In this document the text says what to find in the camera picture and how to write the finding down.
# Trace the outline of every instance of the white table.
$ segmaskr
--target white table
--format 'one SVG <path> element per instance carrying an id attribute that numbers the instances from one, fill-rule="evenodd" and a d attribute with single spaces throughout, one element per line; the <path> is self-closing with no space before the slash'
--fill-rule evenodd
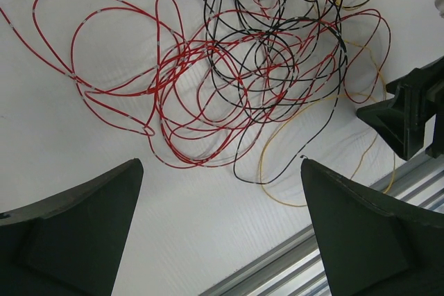
<path id="1" fill-rule="evenodd" d="M 153 12 L 154 0 L 129 1 Z M 192 23 L 201 20 L 202 3 L 176 1 L 191 33 Z M 48 55 L 32 25 L 32 2 L 0 0 L 23 36 Z M 434 0 L 373 0 L 369 6 L 381 11 L 393 31 L 393 48 L 384 67 L 389 80 L 443 55 L 444 21 Z M 54 0 L 41 14 L 43 27 L 51 25 L 47 35 L 61 54 L 68 54 L 68 38 L 81 10 Z M 118 19 L 110 24 L 134 38 L 145 31 L 146 38 L 136 41 L 141 54 L 150 55 L 154 26 L 137 19 L 130 22 L 131 27 Z M 110 57 L 119 47 L 107 45 L 111 37 L 100 31 L 94 36 L 96 52 L 82 54 L 85 63 Z M 258 186 L 236 181 L 229 167 L 178 171 L 159 163 L 145 138 L 95 118 L 73 82 L 31 55 L 2 20 L 0 80 L 0 211 L 76 186 L 130 158 L 142 160 L 144 183 L 113 295 L 197 295 L 310 223 L 306 209 L 276 204 Z M 341 108 L 305 154 L 349 175 L 373 132 L 364 132 L 366 126 L 355 118 L 351 104 L 344 102 Z M 294 124 L 293 137 L 285 141 L 289 154 L 299 147 L 299 138 L 309 135 L 309 126 L 301 124 L 321 124 L 326 112 L 320 107 Z M 332 144 L 332 138 L 345 140 Z M 374 182 L 390 171 L 391 159 L 391 151 L 378 140 L 356 180 Z M 244 163 L 254 175 L 253 160 Z M 303 202 L 299 163 L 275 189 L 280 198 Z"/>

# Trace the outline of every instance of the cable bundle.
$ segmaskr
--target cable bundle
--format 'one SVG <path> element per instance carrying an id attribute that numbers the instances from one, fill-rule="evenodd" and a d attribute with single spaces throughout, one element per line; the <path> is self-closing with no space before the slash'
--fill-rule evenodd
<path id="1" fill-rule="evenodd" d="M 236 177 L 254 184 L 278 179 L 327 127 L 341 97 L 347 96 L 355 103 L 373 98 L 390 49 L 390 28 L 377 10 L 341 15 L 343 8 L 353 10 L 369 0 L 346 7 L 344 0 L 203 0 L 203 23 L 190 37 L 184 32 L 179 6 L 174 0 L 167 1 L 176 10 L 179 29 L 162 21 L 159 9 L 161 2 L 167 4 L 166 0 L 156 0 L 154 14 L 127 1 L 113 0 L 114 6 L 96 10 L 79 23 L 71 39 L 70 62 L 66 63 L 40 28 L 39 1 L 33 4 L 34 25 L 59 64 L 49 62 L 34 50 L 1 8 L 0 11 L 34 55 L 74 81 L 80 97 L 100 120 L 145 136 L 153 154 L 171 167 L 232 164 Z M 113 87 L 97 87 L 76 73 L 77 38 L 86 25 L 100 19 L 101 13 L 114 11 L 132 12 L 155 22 L 156 62 Z M 374 19 L 375 27 L 366 42 L 355 44 L 343 39 L 343 24 L 359 17 Z M 378 64 L 368 45 L 381 24 L 387 28 L 389 43 Z M 172 38 L 172 45 L 164 45 L 167 35 Z M 358 49 L 353 56 L 348 50 L 350 46 Z M 347 81 L 352 74 L 348 69 L 367 51 L 375 65 L 370 91 L 349 92 Z M 183 80 L 195 82 L 188 87 L 193 89 L 192 101 L 183 97 Z M 104 102 L 103 97 L 123 100 L 147 97 L 151 109 L 141 119 Z M 237 161 L 255 146 L 264 126 L 287 124 L 304 107 L 329 99 L 334 106 L 325 125 L 301 146 L 277 176 L 267 182 L 262 181 L 262 176 L 260 180 L 238 176 Z M 179 110 L 180 117 L 177 112 L 171 113 L 172 105 Z M 153 138 L 159 135 L 174 154 L 175 162 L 157 152 Z M 184 142 L 198 147 L 198 153 L 181 148 Z"/>

